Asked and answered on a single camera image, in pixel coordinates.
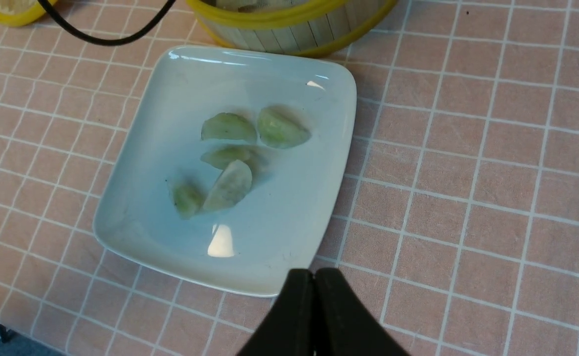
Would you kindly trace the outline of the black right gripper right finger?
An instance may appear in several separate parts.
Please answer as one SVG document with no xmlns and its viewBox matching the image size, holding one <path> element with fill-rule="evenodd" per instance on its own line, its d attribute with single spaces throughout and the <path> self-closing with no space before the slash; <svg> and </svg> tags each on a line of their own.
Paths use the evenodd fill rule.
<svg viewBox="0 0 579 356">
<path fill-rule="evenodd" d="M 362 304 L 339 269 L 319 269 L 314 282 L 319 312 L 316 356 L 409 355 Z"/>
</svg>

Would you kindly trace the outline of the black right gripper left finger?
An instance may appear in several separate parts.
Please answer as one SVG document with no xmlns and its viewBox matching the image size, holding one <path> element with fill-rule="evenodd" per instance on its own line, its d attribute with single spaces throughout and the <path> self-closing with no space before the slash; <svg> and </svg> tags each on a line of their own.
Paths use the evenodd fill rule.
<svg viewBox="0 0 579 356">
<path fill-rule="evenodd" d="M 308 269 L 291 269 L 269 313 L 239 356 L 312 356 L 315 291 Z"/>
</svg>

